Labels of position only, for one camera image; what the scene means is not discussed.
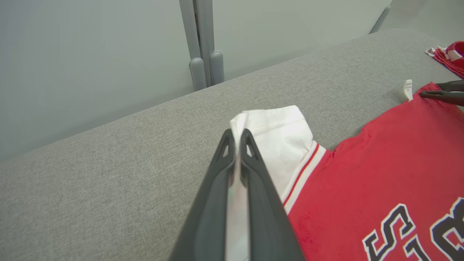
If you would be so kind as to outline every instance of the red fabric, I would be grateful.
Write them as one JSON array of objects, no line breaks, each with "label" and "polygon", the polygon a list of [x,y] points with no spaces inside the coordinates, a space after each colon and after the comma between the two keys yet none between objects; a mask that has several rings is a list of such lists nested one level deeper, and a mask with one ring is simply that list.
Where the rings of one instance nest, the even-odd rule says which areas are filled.
[{"label": "red fabric", "polygon": [[[420,91],[426,90],[439,88],[430,83]],[[289,219],[306,258],[418,260],[403,249],[417,236],[427,257],[448,260],[432,242],[431,228],[464,197],[463,159],[464,114],[456,106],[416,93],[411,102],[388,110],[327,151],[305,183]],[[374,246],[381,251],[382,231],[388,233],[381,222],[402,204],[415,227],[401,239],[403,221],[393,222],[394,247],[372,258],[363,240],[375,229]],[[464,237],[464,221],[456,220]],[[446,238],[463,248],[456,233]]]},{"label": "red fabric", "polygon": [[461,78],[464,78],[464,41],[458,41],[451,44],[446,48],[445,53],[448,54],[451,50],[457,51],[461,56],[463,56],[463,58],[451,61],[450,59],[447,59],[445,54],[439,49],[434,52],[435,56],[433,58],[448,67],[448,69],[459,75]]}]

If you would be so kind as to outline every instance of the gray metal leg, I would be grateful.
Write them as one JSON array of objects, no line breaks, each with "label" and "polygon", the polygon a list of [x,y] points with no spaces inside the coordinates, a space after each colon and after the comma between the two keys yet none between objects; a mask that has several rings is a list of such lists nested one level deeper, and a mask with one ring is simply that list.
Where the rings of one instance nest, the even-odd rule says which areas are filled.
[{"label": "gray metal leg", "polygon": [[222,53],[215,51],[210,56],[212,85],[224,82],[224,62]]},{"label": "gray metal leg", "polygon": [[192,0],[179,0],[180,12],[184,21],[185,36],[187,37],[190,59],[201,57],[200,44],[197,34],[197,23],[195,21],[195,10]]},{"label": "gray metal leg", "polygon": [[195,91],[206,88],[205,65],[203,59],[195,57],[190,61],[190,73],[192,75]]},{"label": "gray metal leg", "polygon": [[387,17],[387,14],[390,12],[390,9],[392,9],[392,6],[387,6],[385,7],[385,10],[383,10],[382,14],[380,15],[379,19],[375,23],[374,27],[372,27],[372,30],[369,34],[375,33],[380,29],[380,26],[382,25],[383,21],[385,21],[385,17]]},{"label": "gray metal leg", "polygon": [[213,0],[197,0],[198,31],[200,33],[201,58],[205,63],[206,85],[210,87],[210,56],[214,52]]}]

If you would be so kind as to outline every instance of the red jersey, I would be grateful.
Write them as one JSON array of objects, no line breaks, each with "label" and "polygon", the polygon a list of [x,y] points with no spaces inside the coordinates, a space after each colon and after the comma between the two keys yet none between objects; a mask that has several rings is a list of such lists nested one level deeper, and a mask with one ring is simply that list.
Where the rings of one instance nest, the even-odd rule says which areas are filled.
[{"label": "red jersey", "polygon": [[461,160],[464,114],[418,94],[335,151],[315,146],[284,201],[306,258],[464,260]]}]

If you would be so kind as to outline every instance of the clothing tag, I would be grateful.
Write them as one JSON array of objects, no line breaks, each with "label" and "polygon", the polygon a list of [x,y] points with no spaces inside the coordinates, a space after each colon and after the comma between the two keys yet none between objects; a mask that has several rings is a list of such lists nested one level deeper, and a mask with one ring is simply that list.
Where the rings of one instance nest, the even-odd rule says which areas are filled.
[{"label": "clothing tag", "polygon": [[403,85],[403,92],[408,101],[412,101],[412,80],[405,81],[405,84]]},{"label": "clothing tag", "polygon": [[428,54],[431,57],[434,57],[435,56],[435,51],[436,51],[435,48],[432,47],[432,48],[427,49],[425,51],[425,53]]}]

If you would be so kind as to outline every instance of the gray wall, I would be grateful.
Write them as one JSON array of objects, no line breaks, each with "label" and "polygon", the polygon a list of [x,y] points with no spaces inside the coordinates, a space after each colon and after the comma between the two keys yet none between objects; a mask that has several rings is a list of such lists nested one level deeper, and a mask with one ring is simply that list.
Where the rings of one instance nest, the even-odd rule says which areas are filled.
[{"label": "gray wall", "polygon": [[192,92],[189,62],[175,0],[2,0],[0,160]]},{"label": "gray wall", "polygon": [[392,9],[380,27],[408,28],[436,38],[441,47],[464,39],[464,1],[393,0]]}]

